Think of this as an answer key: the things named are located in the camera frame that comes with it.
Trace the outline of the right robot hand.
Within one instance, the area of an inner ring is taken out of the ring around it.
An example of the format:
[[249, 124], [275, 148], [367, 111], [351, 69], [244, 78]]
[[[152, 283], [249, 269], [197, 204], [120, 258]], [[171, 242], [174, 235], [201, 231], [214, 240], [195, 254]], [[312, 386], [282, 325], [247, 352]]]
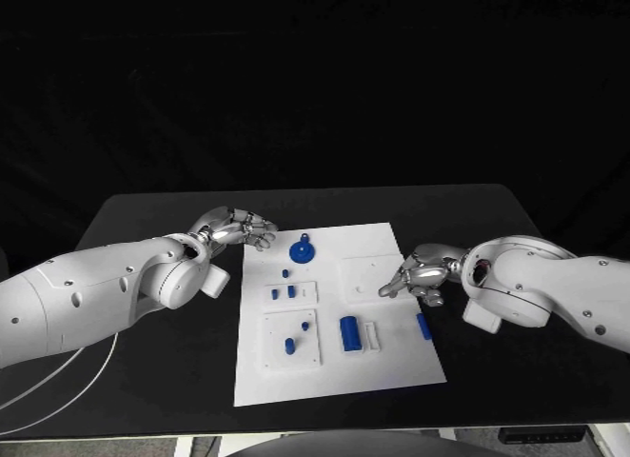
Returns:
[[462, 266], [468, 251], [443, 244], [421, 244], [407, 256], [390, 281], [378, 289], [378, 296], [396, 298], [400, 290], [430, 308], [443, 304], [440, 285], [460, 283]]

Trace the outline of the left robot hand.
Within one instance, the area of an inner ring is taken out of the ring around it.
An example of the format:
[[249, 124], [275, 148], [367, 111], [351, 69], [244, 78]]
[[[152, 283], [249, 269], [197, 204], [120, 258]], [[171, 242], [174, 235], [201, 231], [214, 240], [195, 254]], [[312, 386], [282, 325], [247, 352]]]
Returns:
[[270, 248], [277, 227], [251, 211], [217, 207], [200, 216], [188, 232], [213, 251], [231, 245], [247, 245], [263, 251]]

